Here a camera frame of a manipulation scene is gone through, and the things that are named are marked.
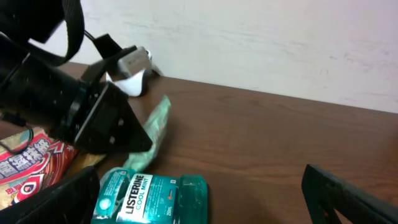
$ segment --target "red snack package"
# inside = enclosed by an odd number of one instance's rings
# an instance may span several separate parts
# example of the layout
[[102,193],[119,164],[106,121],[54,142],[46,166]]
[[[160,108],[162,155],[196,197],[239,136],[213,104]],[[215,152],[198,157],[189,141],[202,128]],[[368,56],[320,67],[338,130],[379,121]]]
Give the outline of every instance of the red snack package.
[[35,166],[34,171],[24,182],[12,204],[18,203],[36,194],[38,191],[57,183],[78,151],[64,142],[54,141],[41,161]]

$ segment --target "white wall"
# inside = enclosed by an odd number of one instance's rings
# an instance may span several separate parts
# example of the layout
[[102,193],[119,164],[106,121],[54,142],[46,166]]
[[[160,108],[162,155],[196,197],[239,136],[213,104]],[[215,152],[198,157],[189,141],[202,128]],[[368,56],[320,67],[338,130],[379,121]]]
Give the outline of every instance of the white wall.
[[[82,0],[168,77],[398,113],[396,0]],[[65,26],[46,44],[64,54]],[[85,40],[74,62],[100,59]]]

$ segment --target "brown wooden surface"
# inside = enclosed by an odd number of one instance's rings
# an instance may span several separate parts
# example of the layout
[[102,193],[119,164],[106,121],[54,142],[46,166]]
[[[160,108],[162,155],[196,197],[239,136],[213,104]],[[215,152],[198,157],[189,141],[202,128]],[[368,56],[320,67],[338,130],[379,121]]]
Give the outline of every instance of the brown wooden surface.
[[[76,77],[84,68],[64,67]],[[310,223],[306,164],[398,206],[398,114],[162,77],[131,99],[142,122],[164,94],[170,125],[147,172],[204,176],[210,223]],[[1,123],[1,138],[16,132]],[[125,159],[111,156],[99,172]]]

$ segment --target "listerine bottle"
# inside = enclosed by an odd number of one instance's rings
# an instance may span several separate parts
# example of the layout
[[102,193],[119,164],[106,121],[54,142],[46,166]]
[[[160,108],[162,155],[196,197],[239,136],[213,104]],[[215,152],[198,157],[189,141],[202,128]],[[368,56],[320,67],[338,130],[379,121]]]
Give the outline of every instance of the listerine bottle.
[[207,183],[199,175],[180,178],[114,168],[101,179],[92,224],[206,224]]

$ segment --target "teal liquid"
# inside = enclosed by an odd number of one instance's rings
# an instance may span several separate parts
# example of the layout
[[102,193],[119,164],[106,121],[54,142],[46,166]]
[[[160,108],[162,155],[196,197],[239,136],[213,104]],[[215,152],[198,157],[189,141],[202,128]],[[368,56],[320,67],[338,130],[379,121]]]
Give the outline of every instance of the teal liquid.
[[101,186],[92,224],[207,223],[208,191],[202,176],[134,175],[117,168],[101,179]]

